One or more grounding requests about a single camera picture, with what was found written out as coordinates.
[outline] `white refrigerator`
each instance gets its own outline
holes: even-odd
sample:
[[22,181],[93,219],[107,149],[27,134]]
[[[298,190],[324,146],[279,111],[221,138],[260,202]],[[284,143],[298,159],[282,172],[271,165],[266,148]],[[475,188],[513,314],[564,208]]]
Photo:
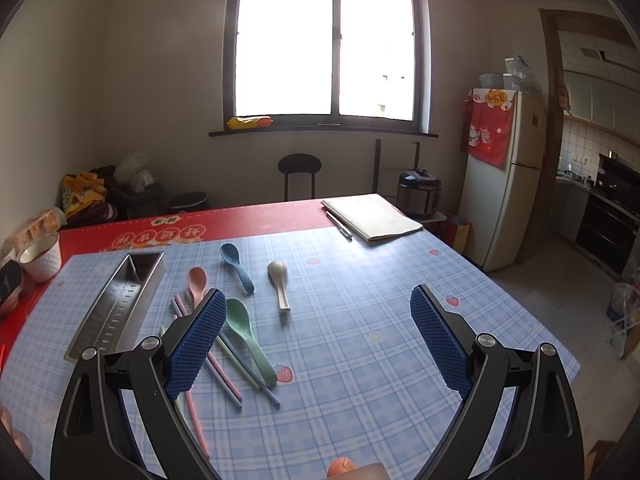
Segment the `white refrigerator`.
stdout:
[[465,256],[482,270],[512,264],[538,189],[545,153],[542,101],[517,92],[509,145],[501,168],[468,155],[460,216],[471,222]]

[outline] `tile floor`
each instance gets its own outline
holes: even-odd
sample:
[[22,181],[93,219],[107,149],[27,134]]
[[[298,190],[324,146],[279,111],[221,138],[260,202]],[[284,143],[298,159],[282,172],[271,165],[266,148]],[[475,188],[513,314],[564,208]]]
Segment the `tile floor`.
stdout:
[[489,273],[580,361],[572,384],[585,454],[597,440],[617,440],[640,404],[640,366],[607,343],[606,308],[614,280],[550,236],[528,262]]

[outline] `screw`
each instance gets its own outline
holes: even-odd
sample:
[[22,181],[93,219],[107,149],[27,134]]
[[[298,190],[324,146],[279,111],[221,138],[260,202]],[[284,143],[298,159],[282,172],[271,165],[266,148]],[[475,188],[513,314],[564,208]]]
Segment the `screw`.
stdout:
[[495,346],[495,339],[492,335],[489,334],[480,334],[478,336],[478,342],[485,348],[491,348],[492,346]]
[[97,353],[98,351],[94,347],[90,346],[89,348],[85,348],[84,352],[82,352],[82,359],[88,361],[89,359],[93,359]]
[[156,346],[160,344],[160,340],[152,335],[144,339],[142,342],[142,348],[145,350],[153,350]]
[[548,355],[549,357],[556,355],[556,347],[550,343],[542,343],[540,349],[545,355]]

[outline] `blue spoon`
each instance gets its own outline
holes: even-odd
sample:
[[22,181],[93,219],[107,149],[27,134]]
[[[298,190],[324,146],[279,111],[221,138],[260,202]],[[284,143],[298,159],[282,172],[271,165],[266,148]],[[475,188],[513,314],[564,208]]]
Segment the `blue spoon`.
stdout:
[[238,252],[238,248],[233,244],[223,244],[222,247],[220,247],[220,256],[222,256],[222,259],[229,265],[236,268],[238,276],[240,276],[242,286],[244,286],[244,290],[249,294],[252,294],[255,290],[254,282],[251,281],[251,278],[249,278],[249,275],[240,263],[240,253]]

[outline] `green spoon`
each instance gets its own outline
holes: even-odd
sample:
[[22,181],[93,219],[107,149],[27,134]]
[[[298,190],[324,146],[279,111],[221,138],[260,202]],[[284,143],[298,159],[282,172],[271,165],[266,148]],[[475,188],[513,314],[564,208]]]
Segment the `green spoon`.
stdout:
[[254,333],[251,330],[251,322],[249,321],[249,313],[244,306],[244,303],[236,298],[229,298],[226,300],[226,323],[231,330],[238,334],[246,343],[249,348],[249,352],[254,357],[255,363],[258,365],[258,370],[264,378],[264,382],[267,386],[274,386],[278,381],[276,377],[276,370],[273,369],[271,363],[267,359],[267,356],[260,348],[260,345],[255,340]]

